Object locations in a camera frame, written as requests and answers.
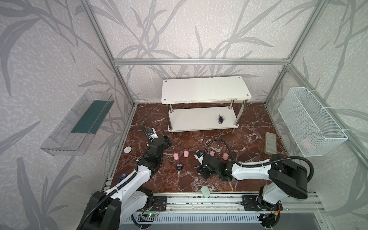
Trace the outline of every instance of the wallpaper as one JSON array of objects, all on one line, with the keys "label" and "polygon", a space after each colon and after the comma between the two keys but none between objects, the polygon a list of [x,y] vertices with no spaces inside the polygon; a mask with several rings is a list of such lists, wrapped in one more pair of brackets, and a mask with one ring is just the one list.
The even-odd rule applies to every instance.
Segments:
[{"label": "wallpaper", "polygon": [[[131,106],[78,1],[0,1],[0,229],[75,229]],[[40,149],[86,89],[115,102],[84,156]]]},{"label": "wallpaper", "polygon": [[114,58],[285,58],[317,1],[90,2]]},{"label": "wallpaper", "polygon": [[[368,1],[330,1],[292,63],[367,146]],[[277,108],[290,87],[287,74],[268,104],[289,155],[301,155]],[[368,225],[368,171],[346,143],[308,158],[315,174],[308,184],[318,194],[337,230]]]},{"label": "wallpaper", "polygon": [[249,102],[264,102],[282,66],[124,66],[120,72],[136,102],[161,103],[163,79],[210,77],[212,68],[219,76],[241,76],[252,95]]},{"label": "wallpaper", "polygon": [[[115,59],[286,58],[317,0],[91,0]],[[162,79],[240,74],[263,102],[280,67],[120,66],[136,102],[160,102]]]},{"label": "wallpaper", "polygon": [[294,65],[368,147],[368,2],[328,4]]}]

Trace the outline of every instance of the green mat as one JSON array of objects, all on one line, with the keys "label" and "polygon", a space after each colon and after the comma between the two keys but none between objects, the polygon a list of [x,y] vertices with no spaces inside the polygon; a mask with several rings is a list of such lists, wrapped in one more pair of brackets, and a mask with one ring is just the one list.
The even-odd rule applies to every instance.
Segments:
[{"label": "green mat", "polygon": [[96,134],[113,103],[106,100],[93,101],[71,132]]}]

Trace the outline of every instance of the gray eraser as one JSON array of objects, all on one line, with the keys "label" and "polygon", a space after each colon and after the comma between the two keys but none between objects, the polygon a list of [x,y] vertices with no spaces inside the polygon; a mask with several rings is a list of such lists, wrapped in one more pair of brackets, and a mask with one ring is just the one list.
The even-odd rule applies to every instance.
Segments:
[{"label": "gray eraser", "polygon": [[267,132],[265,137],[265,154],[276,154],[276,134]]}]

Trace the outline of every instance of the clear plastic tray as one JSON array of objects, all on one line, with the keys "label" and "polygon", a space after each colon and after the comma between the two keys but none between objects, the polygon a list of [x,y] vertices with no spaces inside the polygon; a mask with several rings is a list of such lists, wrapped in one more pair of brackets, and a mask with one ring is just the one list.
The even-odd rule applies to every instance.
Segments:
[{"label": "clear plastic tray", "polygon": [[86,90],[41,149],[51,155],[84,155],[113,103],[111,93]]}]

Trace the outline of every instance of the black knob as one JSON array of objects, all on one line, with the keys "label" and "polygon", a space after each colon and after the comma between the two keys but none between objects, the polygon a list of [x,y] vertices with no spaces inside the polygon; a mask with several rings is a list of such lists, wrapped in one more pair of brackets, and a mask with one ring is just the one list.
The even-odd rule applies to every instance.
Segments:
[{"label": "black knob", "polygon": [[219,122],[223,122],[224,121],[224,118],[221,117],[221,115],[219,115]]}]

